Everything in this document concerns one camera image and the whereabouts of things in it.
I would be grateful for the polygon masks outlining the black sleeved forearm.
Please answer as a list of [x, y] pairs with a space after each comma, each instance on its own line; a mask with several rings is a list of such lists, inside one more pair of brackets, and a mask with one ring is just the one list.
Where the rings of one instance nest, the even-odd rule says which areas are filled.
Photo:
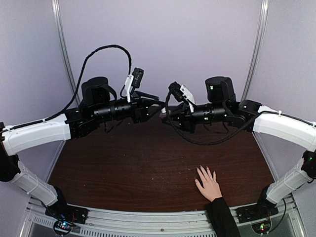
[[205, 206], [208, 219], [218, 237], [241, 237], [237, 224], [223, 197]]

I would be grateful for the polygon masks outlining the person's bare hand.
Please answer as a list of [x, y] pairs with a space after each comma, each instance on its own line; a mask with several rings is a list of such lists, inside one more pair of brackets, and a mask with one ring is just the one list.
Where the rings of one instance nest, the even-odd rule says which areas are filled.
[[210, 202], [217, 198], [222, 198], [219, 183], [216, 180], [216, 172], [211, 173], [209, 167], [197, 167], [199, 178], [195, 178], [195, 184], [199, 192]]

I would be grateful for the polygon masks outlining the purple nail polish bottle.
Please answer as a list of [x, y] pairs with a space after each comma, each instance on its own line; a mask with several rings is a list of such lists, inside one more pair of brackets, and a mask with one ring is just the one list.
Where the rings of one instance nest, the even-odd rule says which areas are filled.
[[160, 112], [159, 117], [163, 123], [168, 122], [167, 113]]

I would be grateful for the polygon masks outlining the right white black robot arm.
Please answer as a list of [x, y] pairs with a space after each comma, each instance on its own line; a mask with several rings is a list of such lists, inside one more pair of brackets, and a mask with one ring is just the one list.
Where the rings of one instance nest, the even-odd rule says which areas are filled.
[[[211, 146], [223, 143], [240, 131], [268, 134], [294, 144], [305, 151], [298, 163], [278, 181], [265, 187], [253, 214], [265, 217], [282, 198], [316, 178], [316, 124], [296, 118], [282, 111], [275, 111], [261, 103], [237, 101], [232, 80], [228, 77], [212, 77], [205, 81], [208, 103], [196, 105], [193, 95], [184, 86], [173, 82], [169, 87], [167, 100], [171, 96], [180, 103], [171, 111], [166, 110], [165, 120], [186, 141]], [[186, 137], [183, 132], [194, 133], [198, 124], [223, 122], [237, 128], [231, 135], [214, 142], [198, 142]]]

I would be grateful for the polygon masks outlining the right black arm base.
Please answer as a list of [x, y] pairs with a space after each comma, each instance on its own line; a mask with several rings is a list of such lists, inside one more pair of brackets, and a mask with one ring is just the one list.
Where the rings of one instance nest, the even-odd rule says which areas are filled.
[[277, 205], [267, 200], [267, 190], [268, 186], [261, 191], [259, 199], [254, 205], [236, 209], [239, 223], [251, 222], [278, 214]]

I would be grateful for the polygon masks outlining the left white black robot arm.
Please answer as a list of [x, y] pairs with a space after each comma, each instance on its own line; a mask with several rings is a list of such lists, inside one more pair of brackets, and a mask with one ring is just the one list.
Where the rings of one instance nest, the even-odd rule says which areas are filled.
[[16, 126], [0, 125], [0, 180], [17, 185], [39, 199], [60, 219], [71, 215], [62, 192], [32, 173], [19, 160], [18, 153], [28, 148], [55, 141], [82, 138], [108, 121], [131, 118], [134, 123], [148, 121], [153, 105], [164, 103], [158, 97], [136, 91], [140, 80], [129, 75], [124, 87], [125, 98], [118, 99], [106, 77], [94, 77], [81, 86], [83, 100], [79, 107], [66, 109], [55, 118], [33, 121]]

